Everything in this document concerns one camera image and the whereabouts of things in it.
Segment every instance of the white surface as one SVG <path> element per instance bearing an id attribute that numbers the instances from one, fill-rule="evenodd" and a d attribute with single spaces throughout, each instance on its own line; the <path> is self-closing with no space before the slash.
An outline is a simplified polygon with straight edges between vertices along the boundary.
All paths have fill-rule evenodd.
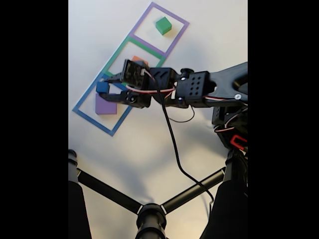
<path id="1" fill-rule="evenodd" d="M 171 23 L 171 30 L 164 35 L 155 27 L 155 23 L 163 17 L 166 17 Z M 184 24 L 182 22 L 153 7 L 140 27 L 136 30 L 135 36 L 150 43 L 162 52 L 166 52 L 183 26 Z"/>
<path id="2" fill-rule="evenodd" d="M 123 65 L 125 59 L 132 59 L 134 56 L 138 56 L 143 60 L 149 63 L 150 67 L 155 67 L 160 61 L 157 57 L 148 53 L 147 51 L 141 49 L 139 46 L 134 43 L 128 42 L 126 46 L 123 48 L 119 56 L 115 59 L 113 64 L 111 65 L 109 72 L 113 75 L 118 74 L 123 70 Z"/>
<path id="3" fill-rule="evenodd" d="M 160 105 L 132 109 L 113 137 L 72 112 L 106 61 L 141 17 L 148 0 L 69 0 L 69 148 L 79 167 L 141 203 L 161 204 L 193 182 L 178 169 Z M 219 71 L 248 60 L 247 0 L 158 0 L 190 22 L 164 67 Z M 167 108 L 188 119 L 191 110 Z M 212 108 L 174 123 L 181 163 L 201 180 L 224 166 L 227 150 L 209 126 Z M 134 214 L 83 186 L 93 239 L 135 238 Z M 210 189 L 216 194 L 217 186 Z M 170 239 L 198 239 L 207 224 L 207 194 L 167 216 Z"/>

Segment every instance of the red and white wire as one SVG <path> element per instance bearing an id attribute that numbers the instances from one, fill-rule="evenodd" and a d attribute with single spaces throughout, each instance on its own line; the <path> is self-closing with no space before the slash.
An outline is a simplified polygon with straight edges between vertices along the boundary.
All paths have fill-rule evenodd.
<path id="1" fill-rule="evenodd" d="M 228 130 L 232 130 L 235 127 L 231 127 L 231 128 L 225 128 L 225 129 L 219 129 L 219 130 L 214 130 L 214 132 L 223 132 L 223 131 L 228 131 Z"/>
<path id="2" fill-rule="evenodd" d="M 141 93 L 141 94 L 156 94 L 158 91 L 143 91 L 143 90 L 138 90 L 138 89 L 135 89 L 135 88 L 132 88 L 128 85 L 126 85 L 126 88 L 131 90 L 131 91 L 134 91 L 134 92 L 137 92 L 137 93 Z M 169 93 L 169 92 L 173 92 L 175 90 L 175 88 L 171 88 L 171 89 L 165 89 L 165 90 L 160 90 L 161 93 Z"/>
<path id="3" fill-rule="evenodd" d="M 204 96 L 205 99 L 207 100 L 214 100 L 214 101 L 224 101 L 224 100 L 228 100 L 228 99 L 224 99 L 224 98 L 217 98 L 217 97 L 212 97 L 212 96 Z"/>
<path id="4" fill-rule="evenodd" d="M 231 122 L 233 119 L 235 119 L 239 114 L 234 115 L 232 118 L 230 118 L 230 119 L 225 123 L 225 129 L 227 128 L 229 122 Z"/>

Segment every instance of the green tape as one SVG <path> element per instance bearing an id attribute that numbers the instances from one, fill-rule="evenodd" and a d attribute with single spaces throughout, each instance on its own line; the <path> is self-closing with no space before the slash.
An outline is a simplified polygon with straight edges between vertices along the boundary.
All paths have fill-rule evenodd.
<path id="1" fill-rule="evenodd" d="M 116 58 L 120 55 L 120 53 L 122 52 L 122 50 L 124 49 L 124 47 L 126 46 L 126 44 L 128 42 L 131 42 L 133 44 L 135 44 L 136 46 L 140 47 L 141 49 L 143 49 L 144 51 L 148 52 L 149 54 L 153 55 L 154 57 L 159 59 L 158 64 L 156 65 L 156 67 L 160 67 L 162 66 L 162 64 L 164 63 L 164 61 L 166 60 L 165 57 L 163 57 L 162 55 L 160 55 L 159 53 L 153 51 L 152 49 L 148 48 L 147 46 L 144 46 L 143 44 L 141 44 L 140 42 L 136 41 L 135 39 L 131 38 L 130 36 L 127 36 L 124 41 L 121 43 L 121 45 L 119 46 L 119 48 L 114 52 L 114 54 L 112 55 L 112 57 L 109 59 L 109 61 L 106 63 L 106 65 L 103 67 L 102 69 L 102 73 L 107 75 L 107 76 L 113 76 L 113 74 L 111 72 L 109 72 L 109 68 L 111 67 L 111 65 L 114 63 L 114 61 L 116 60 Z"/>

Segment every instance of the purple tape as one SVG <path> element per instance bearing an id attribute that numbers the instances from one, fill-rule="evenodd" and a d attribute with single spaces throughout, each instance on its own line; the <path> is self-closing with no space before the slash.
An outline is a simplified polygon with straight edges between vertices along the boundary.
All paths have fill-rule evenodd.
<path id="1" fill-rule="evenodd" d="M 176 20 L 180 21 L 181 23 L 184 24 L 183 28 L 181 29 L 181 31 L 177 34 L 176 38 L 174 39 L 174 41 L 171 43 L 171 45 L 169 46 L 168 50 L 166 52 L 162 52 L 161 50 L 159 50 L 158 48 L 152 46 L 151 44 L 149 44 L 148 42 L 140 39 L 139 37 L 135 36 L 134 33 L 136 32 L 136 30 L 139 28 L 139 26 L 142 24 L 142 22 L 144 21 L 144 19 L 147 17 L 147 15 L 150 13 L 150 11 L 152 10 L 152 8 L 155 7 L 158 10 L 164 12 L 165 14 L 175 18 Z M 166 10 L 165 8 L 157 5 L 155 2 L 152 2 L 149 7 L 146 9 L 146 11 L 143 13 L 143 15 L 141 16 L 141 18 L 138 20 L 138 22 L 135 24 L 135 26 L 132 28 L 132 30 L 129 33 L 129 36 L 134 38 L 136 41 L 140 42 L 141 44 L 147 46 L 148 48 L 150 48 L 151 50 L 157 52 L 158 54 L 164 56 L 164 57 L 168 57 L 168 55 L 171 53 L 171 51 L 173 50 L 173 48 L 176 46 L 178 40 L 181 38 L 181 36 L 184 34 L 184 32 L 186 31 L 186 28 L 189 26 L 189 22 L 180 18 L 179 16 L 175 15 L 174 13 Z"/>

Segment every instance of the blue tape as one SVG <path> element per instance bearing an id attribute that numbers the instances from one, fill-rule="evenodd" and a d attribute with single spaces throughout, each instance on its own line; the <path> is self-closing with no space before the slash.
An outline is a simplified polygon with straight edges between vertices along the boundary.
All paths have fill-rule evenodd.
<path id="1" fill-rule="evenodd" d="M 82 118 L 86 119 L 88 122 L 92 123 L 93 125 L 95 125 L 99 129 L 103 130 L 105 133 L 109 134 L 110 136 L 113 136 L 115 134 L 115 132 L 118 130 L 118 128 L 121 126 L 123 121 L 125 120 L 126 116 L 128 116 L 129 112 L 131 111 L 131 109 L 132 109 L 131 106 L 127 107 L 127 109 L 124 111 L 124 113 L 122 114 L 122 116 L 120 117 L 120 119 L 118 120 L 116 125 L 113 127 L 113 129 L 106 128 L 105 126 L 103 126 L 102 124 L 98 123 L 96 120 L 92 119 L 87 114 L 85 114 L 85 113 L 83 113 L 82 111 L 79 110 L 79 108 L 81 107 L 83 102 L 86 100 L 86 98 L 89 96 L 89 94 L 91 93 L 91 91 L 94 89 L 94 87 L 100 81 L 101 78 L 106 79 L 106 78 L 108 78 L 108 76 L 101 72 L 96 77 L 96 79 L 92 82 L 90 87 L 87 89 L 87 91 L 81 97 L 81 99 L 78 101 L 78 103 L 75 105 L 75 107 L 73 108 L 72 111 L 75 112 L 76 114 L 78 114 L 79 116 L 81 116 Z M 115 83 L 114 85 L 116 87 L 120 88 L 122 91 L 127 89 L 124 85 L 122 85 L 120 83 Z"/>

